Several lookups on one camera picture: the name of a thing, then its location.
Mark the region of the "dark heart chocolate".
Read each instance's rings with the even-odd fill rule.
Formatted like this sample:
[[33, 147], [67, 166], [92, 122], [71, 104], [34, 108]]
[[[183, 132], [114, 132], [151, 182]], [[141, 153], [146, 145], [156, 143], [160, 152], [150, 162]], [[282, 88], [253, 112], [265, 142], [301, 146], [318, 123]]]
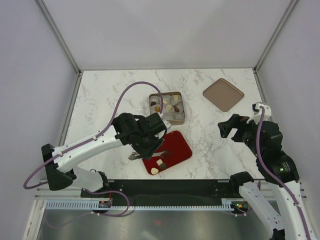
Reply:
[[166, 169], [167, 168], [167, 165], [165, 163], [162, 163], [160, 166], [159, 166], [161, 169]]

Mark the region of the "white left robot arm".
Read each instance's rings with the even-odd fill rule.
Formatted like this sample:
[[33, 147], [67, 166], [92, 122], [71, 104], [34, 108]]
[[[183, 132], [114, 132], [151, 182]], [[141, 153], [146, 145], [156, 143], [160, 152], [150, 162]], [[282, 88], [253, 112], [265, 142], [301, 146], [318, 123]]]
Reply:
[[50, 144], [42, 146], [49, 189], [59, 191], [72, 186], [105, 197], [110, 190], [106, 174], [82, 169], [79, 164], [126, 145], [133, 148], [137, 158], [149, 160], [164, 143], [164, 135], [170, 128], [171, 124], [158, 113], [147, 117], [122, 113], [111, 122], [107, 130], [101, 130], [88, 139], [57, 147]]

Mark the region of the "white rounded chocolate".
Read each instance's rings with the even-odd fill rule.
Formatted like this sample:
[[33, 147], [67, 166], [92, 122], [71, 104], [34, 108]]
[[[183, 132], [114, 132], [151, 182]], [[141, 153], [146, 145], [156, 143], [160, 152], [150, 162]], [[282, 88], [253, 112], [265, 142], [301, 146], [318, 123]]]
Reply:
[[159, 173], [159, 170], [158, 170], [157, 168], [154, 168], [154, 167], [153, 167], [153, 168], [150, 170], [150, 172], [151, 172], [152, 175], [156, 175], [156, 174]]

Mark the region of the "round white chocolate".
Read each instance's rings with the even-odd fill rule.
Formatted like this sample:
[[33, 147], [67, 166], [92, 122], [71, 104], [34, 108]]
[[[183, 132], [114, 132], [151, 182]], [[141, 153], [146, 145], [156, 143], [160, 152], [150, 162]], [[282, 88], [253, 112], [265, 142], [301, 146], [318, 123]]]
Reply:
[[179, 97], [180, 97], [179, 95], [174, 95], [173, 96], [174, 101], [177, 102], [179, 100]]

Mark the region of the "metal tongs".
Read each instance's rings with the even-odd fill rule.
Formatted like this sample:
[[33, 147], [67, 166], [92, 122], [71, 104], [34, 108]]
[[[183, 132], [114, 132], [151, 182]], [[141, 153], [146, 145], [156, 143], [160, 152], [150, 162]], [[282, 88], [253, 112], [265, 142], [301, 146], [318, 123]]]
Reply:
[[132, 152], [130, 154], [130, 156], [128, 157], [129, 160], [133, 161], [133, 160], [137, 160], [137, 159], [151, 159], [153, 157], [163, 157], [166, 158], [171, 154], [171, 152], [169, 150], [165, 150], [165, 151], [160, 151], [160, 152], [155, 152], [152, 155], [147, 155], [147, 156], [142, 156], [137, 152]]

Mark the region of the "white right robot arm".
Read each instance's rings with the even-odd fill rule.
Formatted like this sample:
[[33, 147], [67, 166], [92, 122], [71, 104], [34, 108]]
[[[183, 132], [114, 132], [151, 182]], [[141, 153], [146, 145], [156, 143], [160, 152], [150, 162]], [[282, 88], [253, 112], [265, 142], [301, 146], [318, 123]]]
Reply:
[[228, 191], [233, 197], [243, 197], [268, 231], [271, 240], [316, 240], [312, 223], [304, 205], [300, 177], [290, 156], [282, 150], [283, 135], [279, 126], [261, 119], [255, 123], [246, 116], [233, 114], [218, 123], [220, 136], [244, 143], [256, 157], [258, 171], [272, 191], [279, 212], [261, 194], [253, 177], [247, 172], [230, 176]]

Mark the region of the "white square ridged chocolate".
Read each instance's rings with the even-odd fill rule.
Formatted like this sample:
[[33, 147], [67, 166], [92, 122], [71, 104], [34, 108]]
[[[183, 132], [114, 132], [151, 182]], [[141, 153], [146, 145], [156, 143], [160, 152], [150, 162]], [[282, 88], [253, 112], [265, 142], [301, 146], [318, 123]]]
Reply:
[[163, 163], [163, 161], [161, 159], [159, 159], [159, 160], [156, 161], [156, 163], [157, 163], [158, 166], [160, 166]]

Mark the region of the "gold tin lid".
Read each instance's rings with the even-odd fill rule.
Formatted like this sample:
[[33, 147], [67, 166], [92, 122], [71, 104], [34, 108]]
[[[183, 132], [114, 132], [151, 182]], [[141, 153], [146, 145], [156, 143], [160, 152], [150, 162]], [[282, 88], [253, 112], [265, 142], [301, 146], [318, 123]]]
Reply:
[[223, 112], [228, 112], [245, 94], [233, 84], [220, 78], [206, 88], [202, 95]]

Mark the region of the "brown square chocolate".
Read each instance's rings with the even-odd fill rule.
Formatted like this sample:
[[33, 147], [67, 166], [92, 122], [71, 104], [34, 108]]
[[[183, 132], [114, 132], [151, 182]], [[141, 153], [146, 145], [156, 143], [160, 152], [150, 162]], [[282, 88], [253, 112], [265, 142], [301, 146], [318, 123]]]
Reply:
[[177, 106], [174, 106], [174, 110], [178, 113], [180, 112], [180, 109]]

